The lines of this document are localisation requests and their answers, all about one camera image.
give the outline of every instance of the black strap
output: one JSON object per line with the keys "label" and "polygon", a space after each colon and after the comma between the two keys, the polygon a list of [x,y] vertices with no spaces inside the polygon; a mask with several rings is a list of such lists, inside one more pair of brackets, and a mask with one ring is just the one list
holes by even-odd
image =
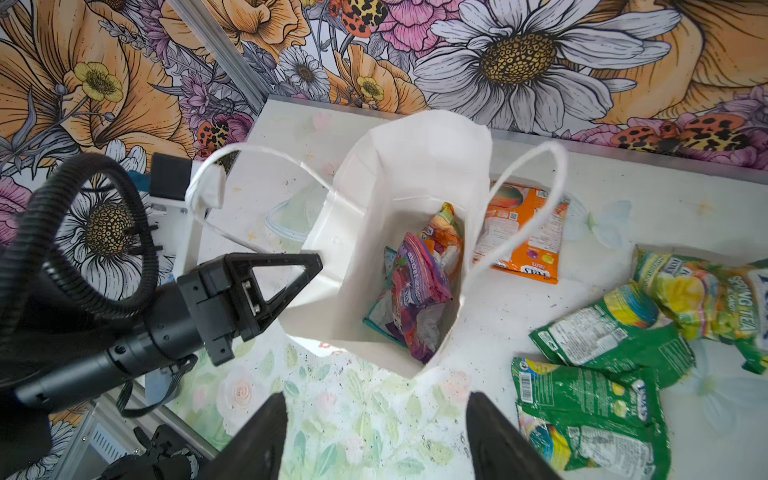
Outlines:
{"label": "black strap", "polygon": [[192,370],[196,363],[197,357],[195,355],[189,355],[185,356],[183,359],[179,360],[176,365],[171,367],[171,370],[176,369],[176,372],[170,378],[168,391],[165,392],[165,396],[161,401],[154,403],[153,405],[145,406],[142,409],[126,409],[125,406],[128,404],[128,400],[131,399],[131,393],[134,391],[134,381],[128,380],[125,385],[123,385],[123,389],[120,391],[120,395],[118,396],[118,400],[114,403],[114,406],[118,408],[120,415],[126,419],[135,419],[137,417],[148,414],[152,410],[170,400],[170,398],[174,395],[176,388],[179,386],[181,377],[184,376],[185,373]]}

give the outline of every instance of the table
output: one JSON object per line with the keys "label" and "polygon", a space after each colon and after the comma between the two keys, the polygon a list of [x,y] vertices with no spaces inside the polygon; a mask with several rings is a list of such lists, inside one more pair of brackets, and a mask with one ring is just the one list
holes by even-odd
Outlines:
{"label": "table", "polygon": [[[330,175],[366,131],[391,118],[270,99],[248,141]],[[530,147],[504,134],[495,137],[492,174]],[[551,172],[548,162],[532,162],[518,176],[547,185]],[[297,251],[298,242],[281,240],[264,219],[312,181],[287,162],[241,154],[227,181],[224,209],[210,221],[272,250]],[[693,247],[733,265],[768,257],[763,185],[576,153],[567,189],[596,215],[616,200],[632,203],[622,248],[609,250],[592,235],[564,242],[557,286],[489,270],[477,287],[483,294],[456,321],[445,361],[417,381],[349,353],[316,357],[275,323],[251,342],[237,340],[237,358],[219,368],[203,354],[169,406],[221,449],[271,392],[284,391],[290,420],[284,479],[472,478],[464,416],[469,392],[485,392],[516,424],[511,359],[543,359],[528,333],[626,283],[635,243]],[[200,261],[231,251],[243,249],[204,231]],[[740,369],[734,348],[702,344],[708,385],[722,378],[758,379]],[[689,379],[662,392],[673,449],[670,478],[765,478],[768,409],[738,410],[736,428],[721,434],[702,406],[711,405],[713,396],[699,396],[693,384]],[[583,469],[565,478],[620,477]]]}

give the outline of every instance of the orange flower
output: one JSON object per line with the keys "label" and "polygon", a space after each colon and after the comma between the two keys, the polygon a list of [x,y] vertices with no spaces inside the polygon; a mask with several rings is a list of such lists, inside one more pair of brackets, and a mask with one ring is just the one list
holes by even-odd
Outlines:
{"label": "orange flower", "polygon": [[404,115],[429,109],[424,94],[404,71],[387,60],[377,61],[359,45],[350,45],[346,51],[349,61],[333,52],[341,77],[326,70],[331,103]]}
{"label": "orange flower", "polygon": [[[251,41],[279,61],[282,50],[292,45],[306,45],[304,37],[310,34],[310,26],[301,12],[301,0],[202,1],[240,53],[243,53],[241,42]],[[169,2],[163,4],[161,13],[160,23],[173,41],[198,55],[207,55],[208,61],[213,60]]]}
{"label": "orange flower", "polygon": [[612,94],[614,106],[596,122],[624,124],[631,117],[677,118],[708,110],[733,94],[768,83],[768,5],[727,0],[603,0],[594,12],[606,20],[628,12],[675,8],[682,14],[672,31],[649,38],[672,47],[661,60],[624,71],[597,70],[597,78],[629,78],[637,86]]}
{"label": "orange flower", "polygon": [[[100,2],[36,2],[32,16],[19,2],[8,11],[0,20],[11,40],[0,42],[0,136],[11,137],[24,123],[29,91],[38,112],[29,136],[52,126],[57,120],[52,108],[59,102],[55,85],[63,84],[69,92],[61,100],[64,112],[79,105],[77,111],[114,115],[113,121],[76,115],[61,123],[83,150],[104,153],[119,139],[128,150],[141,146],[148,157],[156,151],[192,157],[194,139],[178,99],[152,87],[172,85],[162,64],[121,45],[99,25],[104,21],[138,33],[131,21]],[[39,166],[51,165],[43,159]]]}

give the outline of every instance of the nutrition label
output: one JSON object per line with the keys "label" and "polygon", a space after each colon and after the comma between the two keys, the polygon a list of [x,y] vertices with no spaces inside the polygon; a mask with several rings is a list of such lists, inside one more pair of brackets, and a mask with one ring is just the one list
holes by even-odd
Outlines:
{"label": "nutrition label", "polygon": [[627,337],[625,331],[606,320],[594,307],[566,316],[549,331],[574,365],[583,365],[599,357]]}
{"label": "nutrition label", "polygon": [[546,223],[541,226],[537,235],[528,238],[528,245],[541,248],[548,252],[560,251],[560,239],[563,236],[563,223],[565,219],[557,214],[552,214]]}
{"label": "nutrition label", "polygon": [[579,453],[632,480],[648,480],[655,470],[653,449],[649,444],[592,427],[581,427]]}
{"label": "nutrition label", "polygon": [[486,218],[480,241],[475,246],[475,253],[488,255],[493,249],[509,240],[509,237],[518,230],[520,230],[520,224],[514,220],[501,217]]}

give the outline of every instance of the orange candy bag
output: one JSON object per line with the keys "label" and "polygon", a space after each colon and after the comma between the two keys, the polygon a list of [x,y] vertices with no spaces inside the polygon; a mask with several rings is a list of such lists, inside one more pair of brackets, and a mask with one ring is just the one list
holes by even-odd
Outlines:
{"label": "orange candy bag", "polygon": [[[541,188],[503,184],[485,212],[483,230],[475,246],[475,262],[517,233],[546,201],[547,192]],[[567,211],[568,201],[563,199],[538,233],[512,252],[509,260],[498,260],[494,268],[556,284]]]}

